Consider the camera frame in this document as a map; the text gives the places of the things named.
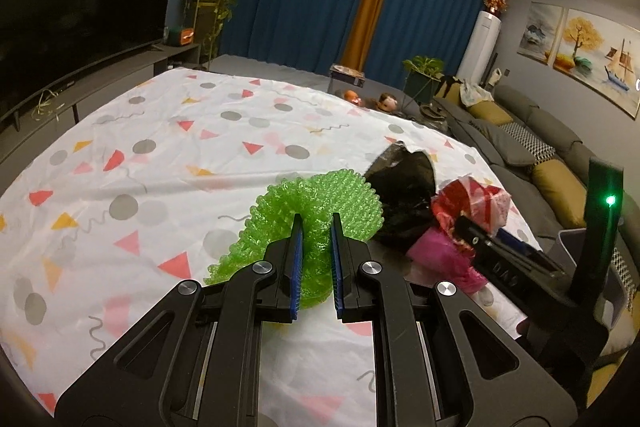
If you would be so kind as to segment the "grey trash bin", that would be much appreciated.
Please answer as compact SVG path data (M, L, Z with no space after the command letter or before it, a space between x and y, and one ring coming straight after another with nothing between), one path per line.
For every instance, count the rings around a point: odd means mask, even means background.
M610 250L605 254L605 240L588 229L561 230L549 257L570 278L570 295L580 305L592 306L594 317L612 331L626 307L627 291L613 262L613 235L608 239Z

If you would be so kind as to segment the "red white crumpled wrapper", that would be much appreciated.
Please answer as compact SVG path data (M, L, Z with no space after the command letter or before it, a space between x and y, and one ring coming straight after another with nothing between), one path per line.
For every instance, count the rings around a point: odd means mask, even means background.
M449 235L459 217L467 217L489 234L496 234L508 221L511 202L511 195L503 188L462 176L437 192L431 208L436 221Z

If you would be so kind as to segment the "pink plastic wrapper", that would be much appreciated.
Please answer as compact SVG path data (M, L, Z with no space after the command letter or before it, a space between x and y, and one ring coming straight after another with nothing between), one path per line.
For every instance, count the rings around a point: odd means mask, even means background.
M473 267L475 251L467 243L454 241L441 228L431 227L407 251L407 257L441 281L454 283L472 295L488 280Z

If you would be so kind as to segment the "mustard cushion middle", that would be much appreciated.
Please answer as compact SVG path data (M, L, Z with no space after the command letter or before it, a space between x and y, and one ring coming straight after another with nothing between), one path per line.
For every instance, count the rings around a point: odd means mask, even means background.
M564 162L550 159L536 165L532 181L564 229L585 228L587 191Z

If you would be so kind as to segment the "mustard cushion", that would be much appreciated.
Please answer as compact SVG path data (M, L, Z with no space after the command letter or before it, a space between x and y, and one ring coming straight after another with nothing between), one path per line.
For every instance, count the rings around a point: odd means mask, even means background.
M550 159L536 165L532 181L564 229L585 228L587 191L564 162Z
M494 101L483 101L468 108L468 112L477 119L486 120L495 126L510 124L513 117Z

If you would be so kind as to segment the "grey sectional sofa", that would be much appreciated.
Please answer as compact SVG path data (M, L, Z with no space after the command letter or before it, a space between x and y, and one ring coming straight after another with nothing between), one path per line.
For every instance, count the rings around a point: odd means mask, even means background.
M590 159L596 156L579 136L526 95L499 86L489 101L462 102L460 82L446 82L434 102L446 114L449 132L475 147L495 171L543 251L564 246L578 255ZM623 355L639 330L639 206L623 196L612 258L614 282L622 291L616 320L601 363Z

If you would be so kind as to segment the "grey cushion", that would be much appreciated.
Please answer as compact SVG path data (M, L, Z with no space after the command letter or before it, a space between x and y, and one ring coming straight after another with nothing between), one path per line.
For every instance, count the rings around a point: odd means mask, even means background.
M535 165L535 156L500 127L483 119L473 119L471 124L495 147L506 165L516 168Z

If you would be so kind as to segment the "houndstooth cushion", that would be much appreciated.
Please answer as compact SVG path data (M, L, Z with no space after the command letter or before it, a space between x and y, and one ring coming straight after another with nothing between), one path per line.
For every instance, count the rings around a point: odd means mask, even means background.
M534 156L536 165L555 158L555 148L521 124L512 121L501 126L501 129Z

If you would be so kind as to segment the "black plastic bag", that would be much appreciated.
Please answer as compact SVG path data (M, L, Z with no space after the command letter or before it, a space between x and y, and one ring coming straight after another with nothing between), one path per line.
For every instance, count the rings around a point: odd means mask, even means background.
M383 225L374 239L397 256L407 251L435 223L434 168L423 152L409 152L395 142L375 158L364 174L382 205Z

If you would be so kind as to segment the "mustard cushion far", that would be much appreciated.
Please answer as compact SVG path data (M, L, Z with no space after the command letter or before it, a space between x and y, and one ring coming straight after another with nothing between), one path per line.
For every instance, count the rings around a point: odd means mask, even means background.
M483 101L468 108L468 112L477 119L486 120L495 126L510 124L513 117L494 101Z

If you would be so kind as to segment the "white cloth on sofa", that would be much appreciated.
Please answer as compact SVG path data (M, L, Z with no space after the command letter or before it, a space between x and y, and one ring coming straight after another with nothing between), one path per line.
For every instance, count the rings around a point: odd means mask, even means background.
M482 102L492 102L494 97L479 84L463 80L460 86L460 100L465 107L471 107Z

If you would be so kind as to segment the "white standing air conditioner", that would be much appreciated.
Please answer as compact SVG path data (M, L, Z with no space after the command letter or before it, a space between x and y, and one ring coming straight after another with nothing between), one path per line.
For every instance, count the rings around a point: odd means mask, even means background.
M457 77L479 84L491 59L501 29L501 20L487 11L480 11L468 46L457 71Z

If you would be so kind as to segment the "green potted plant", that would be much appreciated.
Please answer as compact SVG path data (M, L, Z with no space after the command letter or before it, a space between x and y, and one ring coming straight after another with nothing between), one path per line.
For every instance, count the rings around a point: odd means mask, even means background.
M415 55L402 61L407 72L402 91L416 104L428 104L440 85L444 61L436 57Z

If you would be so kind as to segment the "left small painting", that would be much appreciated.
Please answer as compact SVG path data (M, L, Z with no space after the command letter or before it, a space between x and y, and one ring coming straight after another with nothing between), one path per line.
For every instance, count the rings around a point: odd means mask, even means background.
M525 28L518 45L518 54L547 64L555 43L564 9L559 5L532 2L527 12Z

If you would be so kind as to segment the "sailboat tree painting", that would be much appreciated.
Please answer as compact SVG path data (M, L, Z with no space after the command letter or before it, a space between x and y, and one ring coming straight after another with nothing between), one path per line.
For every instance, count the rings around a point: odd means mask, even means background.
M639 31L568 9L552 66L604 96L632 119L639 114Z

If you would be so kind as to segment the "red flower decoration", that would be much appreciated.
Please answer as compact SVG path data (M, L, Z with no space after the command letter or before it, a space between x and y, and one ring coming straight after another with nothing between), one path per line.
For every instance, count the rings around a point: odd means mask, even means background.
M509 0L483 0L483 4L488 13L500 18L506 12Z

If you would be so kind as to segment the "blue curtain right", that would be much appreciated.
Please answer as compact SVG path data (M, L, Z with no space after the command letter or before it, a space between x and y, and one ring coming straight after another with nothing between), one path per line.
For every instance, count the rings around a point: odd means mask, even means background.
M403 61L416 55L439 58L454 74L462 61L483 0L384 0L364 72L401 88Z

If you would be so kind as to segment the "grey tv cabinet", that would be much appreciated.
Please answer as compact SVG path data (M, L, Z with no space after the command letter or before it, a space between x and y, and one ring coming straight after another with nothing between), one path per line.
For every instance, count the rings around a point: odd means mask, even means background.
M35 98L30 109L21 109L1 121L1 188L6 190L18 175L47 147L81 119L137 87L171 65L196 64L200 46L153 44L65 80L52 100Z

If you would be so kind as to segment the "orange small clock radio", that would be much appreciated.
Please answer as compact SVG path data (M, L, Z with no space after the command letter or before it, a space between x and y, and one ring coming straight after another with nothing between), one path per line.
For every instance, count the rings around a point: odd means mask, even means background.
M191 27L169 28L166 35L168 46L190 46L194 38L194 29Z

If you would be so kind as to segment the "black television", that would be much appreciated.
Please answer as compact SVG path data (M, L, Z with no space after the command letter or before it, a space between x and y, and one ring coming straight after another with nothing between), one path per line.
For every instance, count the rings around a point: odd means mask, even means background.
M168 0L1 0L1 110L163 37Z

